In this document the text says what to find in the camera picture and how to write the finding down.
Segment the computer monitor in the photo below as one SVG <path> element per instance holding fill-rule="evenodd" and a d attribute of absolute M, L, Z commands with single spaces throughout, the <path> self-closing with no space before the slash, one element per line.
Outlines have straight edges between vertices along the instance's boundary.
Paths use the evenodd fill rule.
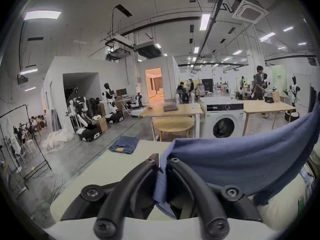
<path fill-rule="evenodd" d="M 117 96 L 118 97 L 120 97 L 122 95 L 126 95 L 126 94 L 127 94 L 127 89 L 126 88 L 117 90 Z"/>

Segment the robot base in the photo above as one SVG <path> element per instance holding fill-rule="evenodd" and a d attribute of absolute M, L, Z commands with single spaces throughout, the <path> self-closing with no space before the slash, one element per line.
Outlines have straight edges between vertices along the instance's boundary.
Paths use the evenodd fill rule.
<path fill-rule="evenodd" d="M 105 115 L 106 122 L 110 124 L 116 124 L 123 120 L 123 113 L 121 111 L 117 112 L 116 114 L 106 114 Z"/>
<path fill-rule="evenodd" d="M 81 134 L 79 135 L 79 139 L 84 142 L 92 142 L 96 138 L 98 138 L 102 134 L 100 127 L 96 126 L 92 129 L 85 129 Z"/>

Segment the man in gray shirt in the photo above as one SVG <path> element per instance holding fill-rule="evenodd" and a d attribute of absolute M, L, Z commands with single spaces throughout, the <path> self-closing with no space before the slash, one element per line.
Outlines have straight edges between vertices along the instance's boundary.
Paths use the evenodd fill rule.
<path fill-rule="evenodd" d="M 263 100 L 263 91 L 262 88 L 262 78 L 261 74 L 263 71 L 263 66 L 257 66 L 257 74 L 254 76 L 254 87 L 253 87 L 253 100 Z"/>

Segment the cardboard box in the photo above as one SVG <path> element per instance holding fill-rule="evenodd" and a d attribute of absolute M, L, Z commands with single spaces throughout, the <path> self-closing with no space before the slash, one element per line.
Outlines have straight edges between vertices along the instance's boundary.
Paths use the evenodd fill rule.
<path fill-rule="evenodd" d="M 101 132 L 104 133 L 106 130 L 108 130 L 106 118 L 102 117 L 99 120 L 92 120 L 94 124 L 97 124 L 98 127 L 100 128 Z"/>
<path fill-rule="evenodd" d="M 104 109 L 104 104 L 100 103 L 97 107 L 98 107 L 98 114 L 101 117 L 104 117 L 106 115 L 106 111 Z"/>

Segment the curtain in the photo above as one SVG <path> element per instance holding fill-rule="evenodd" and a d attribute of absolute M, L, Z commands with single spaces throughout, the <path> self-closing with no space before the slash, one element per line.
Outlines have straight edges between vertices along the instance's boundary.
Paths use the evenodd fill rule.
<path fill-rule="evenodd" d="M 162 88 L 162 77 L 156 77 L 153 79 L 154 82 L 154 90 L 158 91 L 160 88 Z"/>

